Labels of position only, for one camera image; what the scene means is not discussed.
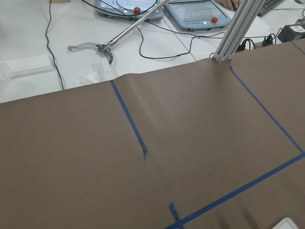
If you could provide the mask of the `right blue teach pendant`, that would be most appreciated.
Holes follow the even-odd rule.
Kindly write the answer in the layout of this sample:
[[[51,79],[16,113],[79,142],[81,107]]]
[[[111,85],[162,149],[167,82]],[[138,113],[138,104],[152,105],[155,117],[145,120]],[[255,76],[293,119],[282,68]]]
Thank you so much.
[[[182,31],[211,30],[230,24],[231,18],[214,0],[171,0],[164,9]]]

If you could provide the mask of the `left blue teach pendant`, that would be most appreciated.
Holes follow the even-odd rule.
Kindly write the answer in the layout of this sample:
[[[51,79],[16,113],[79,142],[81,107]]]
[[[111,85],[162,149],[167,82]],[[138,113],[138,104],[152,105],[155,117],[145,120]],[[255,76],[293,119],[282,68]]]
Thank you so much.
[[[153,7],[160,4],[159,0],[96,0],[97,13],[106,18],[136,20]]]

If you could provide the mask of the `blue teach pendant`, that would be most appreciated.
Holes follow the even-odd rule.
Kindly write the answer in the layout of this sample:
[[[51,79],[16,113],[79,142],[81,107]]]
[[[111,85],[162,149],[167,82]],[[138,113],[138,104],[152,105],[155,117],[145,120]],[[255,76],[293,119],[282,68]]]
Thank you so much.
[[[159,0],[96,0],[97,13],[106,18],[136,20],[153,7],[160,4]]]
[[[182,31],[211,30],[230,24],[231,18],[214,0],[171,0],[164,9]]]

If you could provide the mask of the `brown paper table cover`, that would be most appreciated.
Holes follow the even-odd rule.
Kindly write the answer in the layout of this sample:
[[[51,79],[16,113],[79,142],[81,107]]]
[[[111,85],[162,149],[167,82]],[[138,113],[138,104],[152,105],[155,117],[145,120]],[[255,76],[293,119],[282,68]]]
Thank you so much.
[[[305,226],[305,42],[0,106],[3,229]]]

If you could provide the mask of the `white rack base tray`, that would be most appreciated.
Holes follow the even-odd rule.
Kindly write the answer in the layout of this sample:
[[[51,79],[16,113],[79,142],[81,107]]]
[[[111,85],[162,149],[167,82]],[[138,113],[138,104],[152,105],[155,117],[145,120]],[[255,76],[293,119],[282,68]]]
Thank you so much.
[[[299,227],[291,218],[284,218],[273,226],[272,229],[299,229]]]

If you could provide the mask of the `metal reacher grabber tool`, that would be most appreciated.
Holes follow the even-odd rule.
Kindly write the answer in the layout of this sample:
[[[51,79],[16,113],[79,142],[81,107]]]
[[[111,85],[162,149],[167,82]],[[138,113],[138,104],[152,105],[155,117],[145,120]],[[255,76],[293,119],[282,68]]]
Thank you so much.
[[[130,33],[133,29],[135,29],[137,26],[139,26],[141,23],[143,23],[146,19],[148,19],[149,16],[151,16],[153,13],[155,13],[157,10],[159,10],[161,7],[163,7],[166,3],[168,3],[169,0],[165,0],[162,3],[159,3],[158,5],[154,6],[149,12],[145,13],[140,19],[138,19],[134,24],[129,26],[127,29],[122,31],[120,34],[118,34],[116,37],[114,37],[112,40],[110,40],[107,44],[98,44],[94,42],[87,42],[82,43],[77,46],[68,46],[69,51],[78,50],[82,47],[86,46],[93,46],[97,48],[97,51],[99,51],[101,54],[105,55],[107,57],[109,65],[113,62],[113,55],[111,53],[111,47],[115,45],[119,40],[121,40],[123,37],[125,37],[128,33]]]

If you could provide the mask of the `aluminium frame post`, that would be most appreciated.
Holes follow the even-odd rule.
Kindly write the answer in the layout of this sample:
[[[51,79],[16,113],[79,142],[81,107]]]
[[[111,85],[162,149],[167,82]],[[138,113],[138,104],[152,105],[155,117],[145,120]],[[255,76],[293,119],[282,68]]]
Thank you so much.
[[[229,28],[225,32],[213,59],[217,62],[231,60],[242,39],[260,11],[263,0],[243,0],[235,12]]]

